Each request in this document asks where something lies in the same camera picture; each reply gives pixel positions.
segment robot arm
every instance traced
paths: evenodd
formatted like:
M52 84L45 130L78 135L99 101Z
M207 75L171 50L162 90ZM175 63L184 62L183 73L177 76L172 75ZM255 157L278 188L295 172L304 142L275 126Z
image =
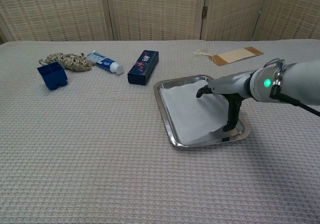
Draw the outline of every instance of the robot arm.
M223 131L235 128L241 103L254 98L259 102L289 103L320 116L308 105L320 105L320 60L285 65L275 59L261 69L233 74L211 80L198 90L202 94L221 94L229 102L228 121Z

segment dark blue box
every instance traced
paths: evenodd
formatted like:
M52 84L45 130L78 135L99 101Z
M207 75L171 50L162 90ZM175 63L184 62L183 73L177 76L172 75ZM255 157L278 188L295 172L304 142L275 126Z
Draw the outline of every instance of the dark blue box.
M128 73L129 83L135 85L146 85L158 61L158 51L144 50Z
M65 86L68 84L67 75L63 67L58 62L44 65L37 69L41 74L45 85L50 90L55 90L58 86Z

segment white cap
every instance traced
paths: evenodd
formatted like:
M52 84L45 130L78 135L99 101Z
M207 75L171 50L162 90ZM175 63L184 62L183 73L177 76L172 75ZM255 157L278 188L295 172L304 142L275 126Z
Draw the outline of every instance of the white cap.
M124 70L124 67L122 65L119 65L117 62L113 62L110 65L110 71L112 73L116 73L117 75L121 74Z

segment gray textured fabric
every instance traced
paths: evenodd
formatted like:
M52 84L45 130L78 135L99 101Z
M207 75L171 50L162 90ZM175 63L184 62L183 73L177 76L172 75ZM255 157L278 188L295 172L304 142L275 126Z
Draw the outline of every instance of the gray textured fabric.
M224 66L218 54L264 55ZM144 49L159 63L146 86L126 73ZM37 72L52 53L96 50L125 67L67 71L49 91ZM320 121L289 105L246 100L245 140L175 149L153 85L320 59L320 41L11 42L0 46L0 222L320 223Z

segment wicker screen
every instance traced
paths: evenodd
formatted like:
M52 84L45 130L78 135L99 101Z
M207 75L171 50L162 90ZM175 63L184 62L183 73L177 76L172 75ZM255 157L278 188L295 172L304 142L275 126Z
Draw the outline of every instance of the wicker screen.
M320 39L320 0L267 0L257 40Z
M263 0L206 0L207 18L204 19L201 39L250 40Z
M13 40L110 40L113 39L111 25L106 23L103 9L108 6L103 2L0 0L0 15Z
M203 6L204 0L108 0L115 39L199 39L198 1Z

